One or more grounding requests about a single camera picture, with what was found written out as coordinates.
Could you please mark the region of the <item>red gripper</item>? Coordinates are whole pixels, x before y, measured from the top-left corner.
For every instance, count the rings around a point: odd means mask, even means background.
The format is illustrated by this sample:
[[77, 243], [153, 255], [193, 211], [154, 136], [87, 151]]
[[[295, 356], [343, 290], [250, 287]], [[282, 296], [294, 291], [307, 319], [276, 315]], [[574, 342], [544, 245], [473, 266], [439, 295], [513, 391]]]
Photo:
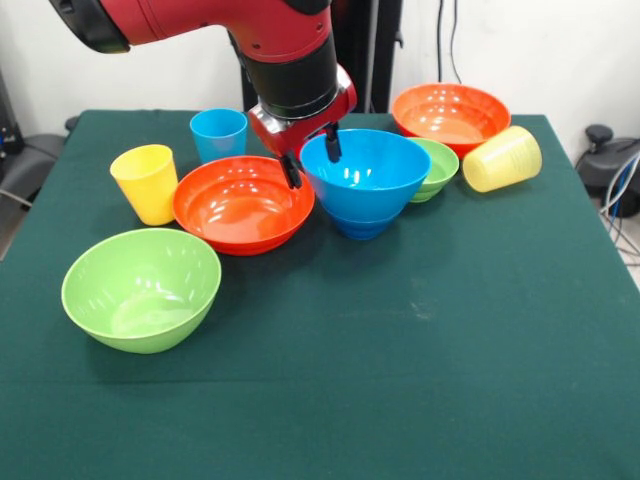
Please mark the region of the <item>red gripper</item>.
[[355, 86], [347, 73], [337, 65], [337, 93], [327, 107], [301, 119], [282, 119], [268, 113], [261, 103], [248, 112], [248, 121], [265, 148], [279, 158], [284, 176], [291, 189], [300, 189], [301, 164], [295, 156], [296, 150], [305, 141], [325, 129], [325, 147], [329, 160], [337, 163], [342, 150], [338, 136], [339, 123], [356, 106]]

